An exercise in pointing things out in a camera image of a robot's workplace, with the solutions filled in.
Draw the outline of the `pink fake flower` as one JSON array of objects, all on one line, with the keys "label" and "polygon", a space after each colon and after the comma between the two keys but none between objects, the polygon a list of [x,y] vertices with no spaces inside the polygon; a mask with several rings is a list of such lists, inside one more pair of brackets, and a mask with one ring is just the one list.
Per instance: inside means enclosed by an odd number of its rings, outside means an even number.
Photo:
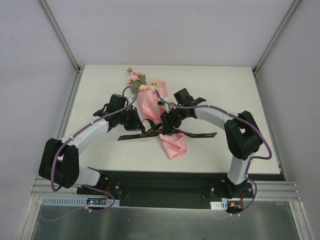
[{"label": "pink fake flower", "polygon": [[128,85],[134,87],[139,91],[140,85],[147,85],[146,75],[140,71],[133,71],[131,67],[126,70],[130,76],[128,78]]}]

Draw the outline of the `black ribbon gold lettering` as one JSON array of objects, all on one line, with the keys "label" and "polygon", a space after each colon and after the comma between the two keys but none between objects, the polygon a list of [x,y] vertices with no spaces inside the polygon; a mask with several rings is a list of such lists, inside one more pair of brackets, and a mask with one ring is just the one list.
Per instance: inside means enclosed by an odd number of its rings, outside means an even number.
[{"label": "black ribbon gold lettering", "polygon": [[[147,131],[141,130],[141,133],[139,134],[122,135],[122,136],[119,136],[117,140],[118,141],[135,140],[135,139],[142,139],[142,138],[152,138],[158,135],[165,135],[162,129],[162,126],[163,126],[162,123],[155,124],[152,120],[149,120],[149,119],[147,121],[150,124],[150,129],[148,129]],[[190,133],[180,129],[174,129],[173,134],[183,134],[184,136],[188,136],[190,138],[200,139],[200,138],[214,138],[218,133],[217,132]]]}]

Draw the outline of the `peach fake flower stem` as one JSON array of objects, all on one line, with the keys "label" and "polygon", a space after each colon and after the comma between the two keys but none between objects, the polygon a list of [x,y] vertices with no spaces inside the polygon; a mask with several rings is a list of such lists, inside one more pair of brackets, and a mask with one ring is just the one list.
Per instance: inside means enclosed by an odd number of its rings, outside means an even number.
[{"label": "peach fake flower stem", "polygon": [[141,84],[141,85],[139,86],[139,91],[140,91],[140,92],[148,91],[148,90],[150,90],[150,88],[149,88],[148,85]]}]

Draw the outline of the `pale pink fake flower stem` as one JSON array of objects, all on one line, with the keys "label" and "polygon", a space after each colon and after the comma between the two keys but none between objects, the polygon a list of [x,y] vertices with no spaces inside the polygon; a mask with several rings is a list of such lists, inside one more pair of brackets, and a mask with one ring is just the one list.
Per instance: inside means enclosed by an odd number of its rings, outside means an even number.
[{"label": "pale pink fake flower stem", "polygon": [[162,82],[159,80],[154,80],[149,83],[148,89],[153,93],[162,86]]}]

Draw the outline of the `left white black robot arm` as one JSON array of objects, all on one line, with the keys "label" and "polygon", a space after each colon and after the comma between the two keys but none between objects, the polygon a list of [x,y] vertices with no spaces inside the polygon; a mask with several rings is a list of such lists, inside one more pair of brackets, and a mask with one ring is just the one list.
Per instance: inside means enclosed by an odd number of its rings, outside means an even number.
[{"label": "left white black robot arm", "polygon": [[51,138],[44,147],[38,174],[51,182],[51,186],[70,188],[88,185],[90,191],[99,195],[106,183],[98,170],[80,166],[81,153],[96,139],[111,129],[122,125],[126,131],[143,131],[145,127],[133,103],[120,94],[113,94],[102,109],[96,111],[89,122],[70,136]]}]

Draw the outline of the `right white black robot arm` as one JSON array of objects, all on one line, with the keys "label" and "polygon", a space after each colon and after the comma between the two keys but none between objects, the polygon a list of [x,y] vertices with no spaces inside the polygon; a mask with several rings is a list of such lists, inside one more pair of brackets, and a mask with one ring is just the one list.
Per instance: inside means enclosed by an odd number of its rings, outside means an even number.
[{"label": "right white black robot arm", "polygon": [[225,132],[227,146],[232,154],[230,169],[224,182],[215,187],[220,197],[231,199],[242,193],[247,183],[246,176],[250,159],[263,143],[260,130],[248,111],[233,115],[226,110],[211,105],[206,99],[194,99],[186,88],[176,92],[177,105],[163,98],[158,104],[165,107],[160,118],[163,123],[163,134],[172,134],[186,118],[194,118],[211,123]]}]

